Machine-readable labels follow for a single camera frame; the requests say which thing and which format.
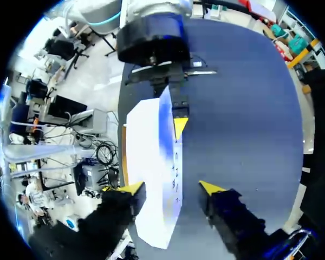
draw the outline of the white shirt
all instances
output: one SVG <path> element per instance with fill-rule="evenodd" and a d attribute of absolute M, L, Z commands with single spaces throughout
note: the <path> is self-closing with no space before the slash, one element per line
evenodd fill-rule
<path fill-rule="evenodd" d="M 40 191 L 33 181 L 25 189 L 25 195 L 29 198 L 29 206 L 35 213 L 43 213 L 42 207 L 49 208 L 50 198 L 48 194 Z"/>

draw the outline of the blue table surface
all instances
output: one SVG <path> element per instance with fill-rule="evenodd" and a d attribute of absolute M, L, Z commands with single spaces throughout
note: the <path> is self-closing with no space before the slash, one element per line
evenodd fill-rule
<path fill-rule="evenodd" d="M 142 260 L 234 259 L 198 204 L 198 181 L 236 189 L 248 209 L 266 220 L 268 233 L 281 228 L 301 176 L 300 107 L 286 65 L 263 35 L 203 19 L 190 19 L 185 28 L 191 52 L 217 67 L 218 74 L 189 77 L 181 89 L 190 103 L 183 132 L 182 210 L 167 250 L 146 244 L 135 227 L 130 233 Z M 123 79 L 132 67 L 125 65 Z M 152 96 L 148 82 L 122 85 L 119 125 L 140 100 Z"/>

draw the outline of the person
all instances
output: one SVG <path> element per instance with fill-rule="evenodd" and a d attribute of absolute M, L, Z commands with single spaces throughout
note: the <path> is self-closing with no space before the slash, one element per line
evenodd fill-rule
<path fill-rule="evenodd" d="M 44 216 L 43 207 L 50 209 L 56 206 L 74 203 L 69 196 L 55 199 L 52 191 L 43 191 L 39 179 L 35 179 L 29 183 L 25 189 L 25 194 L 18 195 L 18 201 L 21 205 L 29 205 L 33 213 L 37 216 Z"/>

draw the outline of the yellow pole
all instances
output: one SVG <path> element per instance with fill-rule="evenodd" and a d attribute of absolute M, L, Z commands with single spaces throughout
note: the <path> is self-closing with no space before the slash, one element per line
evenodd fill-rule
<path fill-rule="evenodd" d="M 318 39 L 314 39 L 309 45 L 314 47 L 319 43 Z M 296 64 L 298 64 L 307 54 L 309 53 L 308 49 L 305 48 L 300 54 L 296 56 L 289 64 L 288 68 L 293 68 Z"/>

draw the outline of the white cardboard box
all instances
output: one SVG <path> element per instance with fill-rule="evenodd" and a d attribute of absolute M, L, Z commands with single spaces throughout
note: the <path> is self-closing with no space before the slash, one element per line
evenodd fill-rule
<path fill-rule="evenodd" d="M 168 87 L 160 98 L 140 101 L 127 115 L 129 184 L 146 184 L 147 198 L 135 220 L 138 236 L 161 249 L 167 249 L 182 207 L 182 149 Z"/>

